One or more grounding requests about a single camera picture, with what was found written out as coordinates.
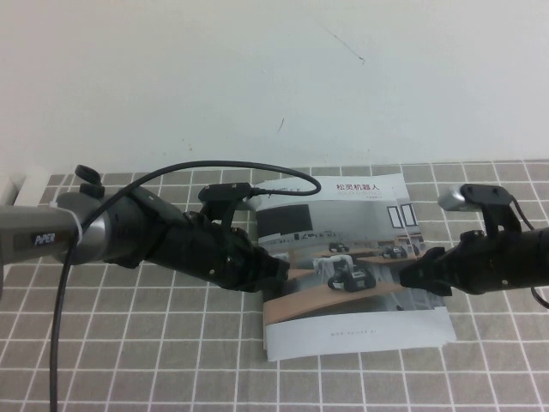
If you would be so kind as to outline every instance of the white wall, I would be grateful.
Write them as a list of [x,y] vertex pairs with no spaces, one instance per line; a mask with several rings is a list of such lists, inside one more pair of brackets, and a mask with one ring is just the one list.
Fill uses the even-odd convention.
[[548,137],[546,0],[0,2],[0,171],[540,158]]

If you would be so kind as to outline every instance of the wall scratch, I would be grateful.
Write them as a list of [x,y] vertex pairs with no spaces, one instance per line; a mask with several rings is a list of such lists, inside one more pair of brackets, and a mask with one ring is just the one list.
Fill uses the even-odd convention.
[[352,54],[354,54],[357,58],[359,58],[360,60],[362,60],[362,64],[364,64],[365,60],[364,58],[362,58],[355,50],[353,50],[351,47],[349,47],[349,45],[347,43],[345,43],[342,39],[340,39],[339,37],[337,37],[335,34],[333,34],[332,32],[330,32],[326,27],[324,27],[324,30],[326,30],[328,33],[330,33],[332,36],[335,37],[335,39],[337,41],[339,41],[340,43],[342,43],[346,49],[348,49]]

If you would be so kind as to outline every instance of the gray grid mat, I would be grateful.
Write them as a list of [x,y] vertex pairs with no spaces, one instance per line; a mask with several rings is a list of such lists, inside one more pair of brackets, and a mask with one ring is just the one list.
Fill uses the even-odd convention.
[[[403,172],[428,246],[450,247],[459,233],[482,227],[477,214],[437,206],[438,193],[455,182],[501,183],[534,226],[547,225],[549,161],[301,170],[316,176]],[[115,191],[139,174],[107,174],[103,181]],[[233,169],[181,172],[148,188],[181,210],[196,210],[205,184],[277,177]],[[61,191],[76,191],[77,180],[52,176],[41,202],[62,183]],[[253,220],[238,212],[234,226],[254,237]],[[47,340],[60,269],[42,258],[7,274],[0,300],[2,411],[47,410]],[[447,304],[459,342],[440,350],[269,363],[256,294],[225,291],[150,264],[138,270],[76,267],[68,288],[59,373],[65,412],[549,410],[549,318],[528,291],[456,293]]]

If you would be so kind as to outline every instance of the black cable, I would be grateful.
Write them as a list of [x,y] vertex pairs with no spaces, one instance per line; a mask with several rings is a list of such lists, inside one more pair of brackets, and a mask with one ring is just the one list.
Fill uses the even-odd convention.
[[[535,230],[534,226],[528,221],[526,216],[524,215],[524,212],[522,212],[521,206],[518,204],[518,201],[514,196],[511,197],[513,199],[513,204],[515,205],[515,209],[518,212],[518,215],[522,218],[522,221],[524,221],[524,224],[528,226],[528,229]],[[532,292],[532,296],[534,297],[535,301],[538,302],[540,305],[545,307],[545,309],[549,309],[549,302],[547,302],[545,299],[543,299],[540,294],[538,294],[538,291],[535,290],[535,288],[530,288],[530,292]]]
[[[187,161],[185,163],[178,163],[176,165],[162,167],[154,172],[148,173],[145,176],[139,178],[133,183],[126,185],[123,189],[115,193],[112,197],[102,203],[87,219],[82,223],[82,234],[84,234],[91,224],[105,213],[114,203],[116,203],[122,197],[128,195],[136,187],[147,183],[149,180],[158,178],[163,174],[176,172],[184,169],[191,169],[193,167],[246,167],[249,169],[267,170],[270,172],[283,173],[296,178],[312,183],[315,188],[310,191],[276,191],[267,190],[261,188],[252,188],[251,195],[286,195],[286,196],[310,196],[317,194],[321,189],[318,180],[309,176],[306,173],[299,172],[297,170],[287,169],[285,167],[279,167],[274,165],[267,165],[263,163],[255,163],[249,161]],[[57,297],[55,300],[55,307],[53,311],[53,322],[51,325],[51,346],[50,346],[50,411],[57,412],[57,352],[59,345],[59,331],[61,330],[61,313],[63,311],[63,300],[65,295],[65,289],[67,287],[67,280],[69,279],[70,262],[72,256],[76,250],[78,243],[78,234],[76,233],[70,242],[67,255],[63,262],[63,269],[61,271],[61,279],[59,280],[59,286],[57,288]]]

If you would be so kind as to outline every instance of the booklet cover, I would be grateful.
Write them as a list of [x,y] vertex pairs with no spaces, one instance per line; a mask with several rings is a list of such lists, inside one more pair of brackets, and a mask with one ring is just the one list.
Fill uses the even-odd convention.
[[[400,285],[425,253],[401,174],[321,177],[311,197],[261,196],[259,245],[290,263],[281,294],[265,294],[270,361],[316,354],[439,347],[455,341],[443,299]],[[298,178],[261,187],[306,191]]]

